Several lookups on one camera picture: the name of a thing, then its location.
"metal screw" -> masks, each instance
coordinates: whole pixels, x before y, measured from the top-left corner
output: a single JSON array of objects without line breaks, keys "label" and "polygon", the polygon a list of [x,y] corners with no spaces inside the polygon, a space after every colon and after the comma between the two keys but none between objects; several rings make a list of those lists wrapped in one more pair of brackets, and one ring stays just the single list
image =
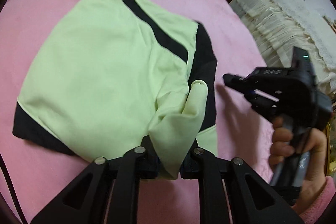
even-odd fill
[{"label": "metal screw", "polygon": [[138,154],[142,154],[146,152],[146,149],[143,146],[138,146],[136,148],[134,148],[134,152],[138,153]]},{"label": "metal screw", "polygon": [[244,163],[244,161],[241,159],[241,158],[234,158],[233,159],[233,163],[235,164],[235,165],[238,165],[238,166],[240,166],[240,165],[242,165],[243,163]]},{"label": "metal screw", "polygon": [[102,165],[106,162],[106,159],[104,157],[98,157],[94,160],[95,164]]},{"label": "metal screw", "polygon": [[200,147],[196,147],[196,148],[194,149],[194,153],[195,153],[196,155],[202,155],[202,154],[204,153],[204,150],[203,150],[202,148],[200,148]]}]

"pink blanket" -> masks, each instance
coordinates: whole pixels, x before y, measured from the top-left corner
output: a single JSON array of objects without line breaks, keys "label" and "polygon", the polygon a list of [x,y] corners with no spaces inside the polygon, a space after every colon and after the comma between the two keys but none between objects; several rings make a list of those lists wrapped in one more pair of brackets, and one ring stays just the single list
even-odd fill
[{"label": "pink blanket", "polygon": [[[0,151],[23,211],[30,221],[85,166],[83,160],[14,137],[13,115],[29,65],[56,23],[79,0],[8,0],[0,13]],[[248,75],[264,66],[247,28],[225,0],[151,0],[170,12],[200,21],[218,59],[216,108],[220,157],[240,156],[265,180],[271,126],[235,91],[222,87],[225,73]],[[197,181],[142,182],[138,223],[199,223]],[[11,206],[6,183],[0,191]]]}]

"wrist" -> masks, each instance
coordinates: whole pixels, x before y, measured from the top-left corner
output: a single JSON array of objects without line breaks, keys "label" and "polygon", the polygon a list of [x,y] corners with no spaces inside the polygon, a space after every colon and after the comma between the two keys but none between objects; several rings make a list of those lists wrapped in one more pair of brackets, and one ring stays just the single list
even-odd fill
[{"label": "wrist", "polygon": [[314,201],[320,196],[326,185],[326,178],[320,175],[313,181],[304,180],[302,190],[293,210],[299,215],[306,211]]}]

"light green garment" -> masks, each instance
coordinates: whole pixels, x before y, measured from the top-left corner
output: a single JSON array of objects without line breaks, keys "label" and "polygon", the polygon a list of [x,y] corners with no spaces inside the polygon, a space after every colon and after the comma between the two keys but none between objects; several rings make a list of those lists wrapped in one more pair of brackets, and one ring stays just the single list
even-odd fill
[{"label": "light green garment", "polygon": [[81,0],[41,47],[18,103],[88,161],[121,157],[149,135],[175,179],[198,134],[199,146],[217,154],[215,126],[199,133],[207,85],[197,80],[188,87],[198,23],[136,2],[187,49],[187,63],[161,46],[122,0]]}]

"black stripe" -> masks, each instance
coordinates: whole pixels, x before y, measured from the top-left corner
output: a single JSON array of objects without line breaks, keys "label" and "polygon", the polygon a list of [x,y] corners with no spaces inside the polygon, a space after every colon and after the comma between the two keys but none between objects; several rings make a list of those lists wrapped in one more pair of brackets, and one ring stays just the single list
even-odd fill
[{"label": "black stripe", "polygon": [[208,97],[205,106],[205,116],[199,131],[203,131],[216,123],[215,105],[215,74],[217,60],[213,53],[211,41],[204,26],[199,23],[196,34],[196,52],[188,80],[189,87],[195,80],[203,80],[208,86]]},{"label": "black stripe", "polygon": [[122,0],[123,3],[136,15],[139,19],[146,22],[152,28],[154,36],[158,43],[165,47],[167,50],[172,52],[181,58],[185,63],[188,62],[188,51],[186,48],[168,36],[155,22],[152,20],[145,11],[137,4],[135,0]]},{"label": "black stripe", "polygon": [[19,104],[16,104],[13,135],[32,141],[45,148],[55,150],[67,155],[75,155],[64,143],[52,136],[33,118],[31,118]]}]

